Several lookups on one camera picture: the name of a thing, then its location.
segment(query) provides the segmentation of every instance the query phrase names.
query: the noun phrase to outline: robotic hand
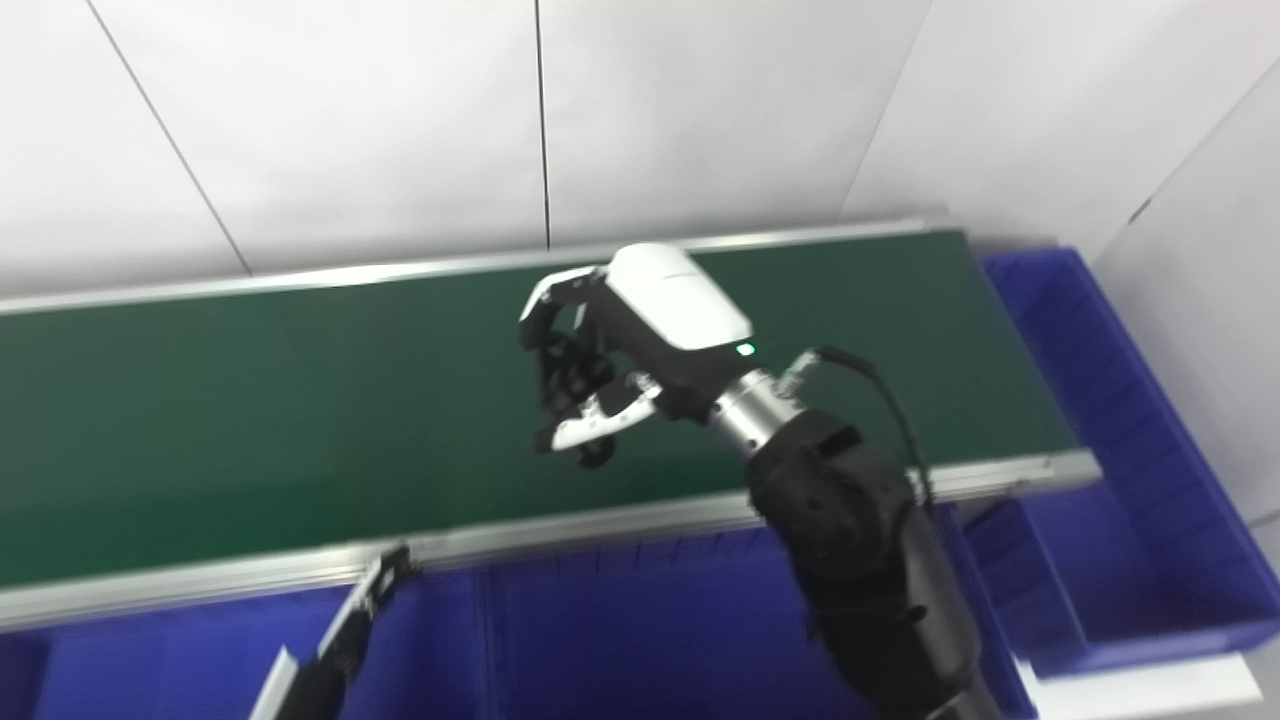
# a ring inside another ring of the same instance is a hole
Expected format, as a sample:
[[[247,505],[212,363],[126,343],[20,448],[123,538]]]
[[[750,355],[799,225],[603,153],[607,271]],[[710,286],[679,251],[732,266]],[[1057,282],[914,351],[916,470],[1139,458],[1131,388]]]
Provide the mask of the robotic hand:
[[[570,306],[573,331],[557,331]],[[794,397],[822,360],[891,397],[887,388],[865,361],[829,347],[776,379],[753,360],[750,337],[750,320],[676,247],[632,245],[608,265],[543,278],[520,316],[552,418],[536,450],[572,450],[595,468],[613,455],[612,436],[655,411],[712,428],[745,462],[751,503],[782,538],[845,680],[884,720],[998,720],[973,618],[904,468]],[[618,377],[612,352],[636,370]]]

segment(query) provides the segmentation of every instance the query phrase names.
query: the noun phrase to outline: white wall panel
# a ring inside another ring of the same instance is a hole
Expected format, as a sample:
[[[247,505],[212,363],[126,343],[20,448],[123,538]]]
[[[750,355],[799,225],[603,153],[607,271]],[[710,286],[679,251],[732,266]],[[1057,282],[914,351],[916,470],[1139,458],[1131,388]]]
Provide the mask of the white wall panel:
[[[1274,0],[937,0],[844,214],[1092,254],[1277,56]]]
[[[238,273],[88,6],[0,3],[0,296]]]
[[[255,270],[545,246],[532,0],[97,0]]]
[[[543,0],[553,243],[831,223],[927,0]]]
[[[1094,270],[1240,512],[1280,509],[1280,67]]]

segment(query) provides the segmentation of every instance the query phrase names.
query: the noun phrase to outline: blue storage bin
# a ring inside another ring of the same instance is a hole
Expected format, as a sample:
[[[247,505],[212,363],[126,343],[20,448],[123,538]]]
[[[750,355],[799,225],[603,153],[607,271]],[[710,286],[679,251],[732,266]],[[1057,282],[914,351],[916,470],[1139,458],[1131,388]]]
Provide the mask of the blue storage bin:
[[[1034,707],[950,511],[945,541],[1009,720]],[[346,589],[0,635],[0,717],[243,719],[279,647],[305,659]],[[764,529],[433,573],[380,616],[344,719],[872,719],[806,630]]]
[[[346,594],[329,588],[0,637],[0,717],[243,720],[280,646],[306,660]],[[374,628],[343,717],[475,717],[483,652],[472,577],[419,578]]]
[[[959,525],[943,538],[1009,720],[1036,716]],[[499,715],[508,720],[873,717],[809,637],[786,553],[765,529],[604,547],[488,571]]]
[[[966,528],[1038,675],[1249,650],[1280,585],[1080,256],[983,259],[1102,483],[996,507]]]

